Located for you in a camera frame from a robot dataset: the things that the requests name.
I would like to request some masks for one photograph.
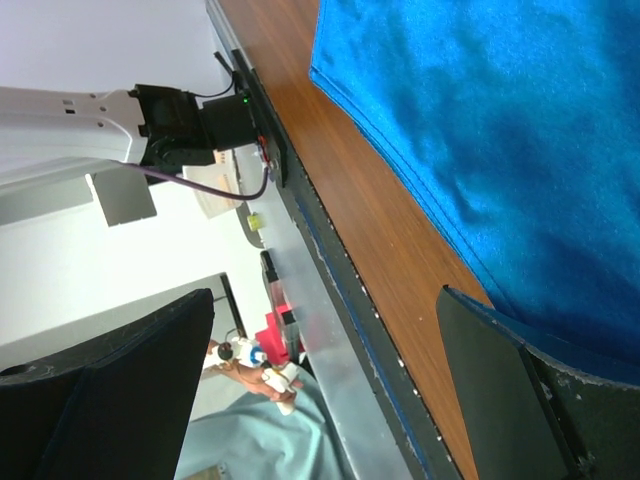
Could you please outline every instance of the light blue fabric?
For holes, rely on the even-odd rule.
[[[311,79],[497,310],[640,365],[640,1],[322,0]]]
[[[224,464],[232,480],[353,478],[315,380],[301,372],[296,411],[261,395],[189,424],[175,478]]]

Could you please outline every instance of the wooden table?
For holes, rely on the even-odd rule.
[[[221,0],[466,479],[477,478],[435,316],[444,284],[486,301],[399,180],[308,77],[318,0]]]

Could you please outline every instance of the yellow object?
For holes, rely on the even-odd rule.
[[[249,230],[255,232],[260,230],[264,225],[262,224],[262,219],[256,213],[249,215],[247,217],[247,221],[249,222]]]

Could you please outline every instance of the blue fabric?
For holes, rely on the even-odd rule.
[[[311,78],[497,310],[640,364],[640,2],[322,0]]]

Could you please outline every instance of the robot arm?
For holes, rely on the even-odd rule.
[[[109,161],[209,165],[213,150],[255,142],[243,95],[206,101],[174,88],[68,93],[0,87],[0,190],[93,173]]]

